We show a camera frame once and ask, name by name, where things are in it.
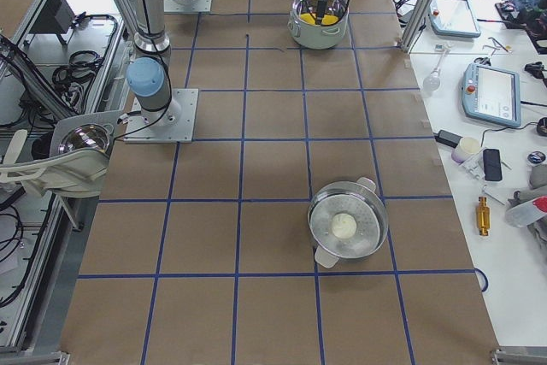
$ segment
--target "plastic bottle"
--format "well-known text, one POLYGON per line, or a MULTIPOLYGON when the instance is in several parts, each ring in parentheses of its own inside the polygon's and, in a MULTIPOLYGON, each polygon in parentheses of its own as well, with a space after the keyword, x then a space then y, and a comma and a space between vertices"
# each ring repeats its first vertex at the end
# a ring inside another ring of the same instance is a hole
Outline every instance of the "plastic bottle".
POLYGON ((547 196, 538 197, 508 209, 505 220, 515 227, 526 227, 547 215, 547 196))

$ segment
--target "floor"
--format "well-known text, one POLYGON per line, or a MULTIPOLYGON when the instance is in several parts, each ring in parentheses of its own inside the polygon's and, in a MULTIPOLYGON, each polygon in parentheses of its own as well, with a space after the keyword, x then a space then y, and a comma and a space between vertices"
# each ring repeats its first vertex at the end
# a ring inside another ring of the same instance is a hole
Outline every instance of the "floor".
POLYGON ((490 363, 497 346, 391 0, 304 50, 291 0, 166 17, 191 144, 114 147, 61 349, 71 363, 490 363), (309 200, 375 180, 390 233, 314 264, 309 200))

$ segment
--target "white table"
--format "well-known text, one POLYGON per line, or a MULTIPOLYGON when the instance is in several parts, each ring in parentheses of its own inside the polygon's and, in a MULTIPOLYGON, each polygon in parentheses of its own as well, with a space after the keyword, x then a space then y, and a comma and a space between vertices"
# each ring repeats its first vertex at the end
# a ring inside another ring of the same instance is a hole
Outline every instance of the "white table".
MULTIPOLYGON (((470 0, 477 17, 498 20, 493 4, 499 0, 470 0)), ((519 30, 508 30, 503 24, 481 23, 482 35, 476 39, 440 38, 428 27, 411 51, 416 78, 422 80, 437 64, 435 44, 449 40, 452 50, 441 71, 441 86, 425 99, 432 129, 444 129, 478 140, 487 128, 495 124, 467 118, 463 113, 460 84, 469 63, 485 56, 483 44, 491 44, 495 37, 514 51, 508 55, 497 52, 491 59, 494 67, 507 68, 521 75, 521 100, 547 103, 547 87, 539 79, 525 73, 526 63, 542 61, 528 36, 519 30)), ((547 109, 523 106, 522 124, 547 116, 547 109)), ((527 188, 531 166, 526 157, 534 150, 547 152, 547 138, 540 137, 535 127, 522 131, 488 132, 485 146, 500 150, 502 160, 512 169, 503 167, 503 181, 488 183, 489 187, 505 198, 515 190, 527 188)), ((488 198, 491 209, 491 230, 488 237, 480 237, 475 222, 475 207, 482 194, 484 181, 475 180, 450 157, 452 149, 441 144, 438 149, 444 164, 450 188, 454 195, 462 229, 468 242, 475 267, 482 269, 490 282, 483 294, 497 339, 502 346, 547 346, 547 256, 541 252, 527 229, 509 226, 503 220, 508 205, 488 198)))

